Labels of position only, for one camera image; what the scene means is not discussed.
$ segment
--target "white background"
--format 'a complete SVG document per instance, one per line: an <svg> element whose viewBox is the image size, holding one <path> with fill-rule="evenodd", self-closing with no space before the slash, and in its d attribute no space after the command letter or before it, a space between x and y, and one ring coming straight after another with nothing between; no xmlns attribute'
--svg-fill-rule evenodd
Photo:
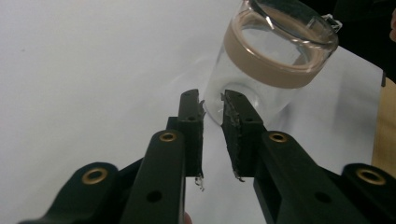
<svg viewBox="0 0 396 224"><path fill-rule="evenodd" d="M95 161L144 156L183 91L205 90L238 0L1 1L0 223L44 215ZM381 71L339 49L270 129L339 173L369 163ZM251 180L234 177L205 118L205 191L188 179L194 224L263 223Z"/></svg>

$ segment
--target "beige rubber band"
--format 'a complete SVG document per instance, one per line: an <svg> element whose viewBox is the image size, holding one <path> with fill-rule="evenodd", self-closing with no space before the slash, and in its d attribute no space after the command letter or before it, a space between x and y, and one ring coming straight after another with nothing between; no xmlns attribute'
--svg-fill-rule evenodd
<svg viewBox="0 0 396 224"><path fill-rule="evenodd" d="M276 16L276 13L273 12L271 17L283 23L293 22L293 26L296 23L295 20L284 14L277 13ZM274 61L251 47L242 34L243 26L265 24L267 23L265 18L254 11L246 10L237 15L235 21L230 23L224 36L224 48L239 69L262 83L284 89L301 88L311 82L322 68L323 61L326 60L323 58L325 55L322 50L307 49L310 61L306 64L290 65ZM307 36L314 37L314 34L309 34L303 26L297 29Z"/></svg>

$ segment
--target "dark background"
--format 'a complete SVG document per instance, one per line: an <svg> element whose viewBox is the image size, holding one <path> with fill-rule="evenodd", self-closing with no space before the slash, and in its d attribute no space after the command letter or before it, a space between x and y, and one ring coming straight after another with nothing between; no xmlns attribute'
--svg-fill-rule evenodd
<svg viewBox="0 0 396 224"><path fill-rule="evenodd" d="M339 45L384 70L396 82L396 43L389 38L396 0L300 0L343 23Z"/></svg>

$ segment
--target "white surface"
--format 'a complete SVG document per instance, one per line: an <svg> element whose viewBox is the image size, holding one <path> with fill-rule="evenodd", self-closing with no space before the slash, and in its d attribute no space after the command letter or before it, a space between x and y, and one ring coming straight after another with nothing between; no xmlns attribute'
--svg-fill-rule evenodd
<svg viewBox="0 0 396 224"><path fill-rule="evenodd" d="M41 217L78 168L140 159L201 95L229 19L226 1L1 1L0 223ZM270 129L291 133L335 172L370 162L381 71L339 49ZM194 224L263 223L251 181L233 177L205 118L205 192L188 180Z"/></svg>

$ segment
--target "brass insert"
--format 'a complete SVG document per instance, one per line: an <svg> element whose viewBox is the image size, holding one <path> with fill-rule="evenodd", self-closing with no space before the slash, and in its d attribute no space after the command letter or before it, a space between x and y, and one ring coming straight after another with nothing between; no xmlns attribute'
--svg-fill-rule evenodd
<svg viewBox="0 0 396 224"><path fill-rule="evenodd" d="M173 142L177 139L174 133L163 133L160 135L160 140L163 142Z"/></svg>
<svg viewBox="0 0 396 224"><path fill-rule="evenodd" d="M285 143L288 141L288 137L283 133L271 133L270 139L278 143Z"/></svg>
<svg viewBox="0 0 396 224"><path fill-rule="evenodd" d="M87 171L82 177L82 183L86 185L93 185L100 183L102 180L106 179L107 170L101 167L92 168Z"/></svg>
<svg viewBox="0 0 396 224"><path fill-rule="evenodd" d="M356 174L360 179L373 185L385 185L387 183L387 180L384 178L384 176L373 170L360 168L356 171Z"/></svg>

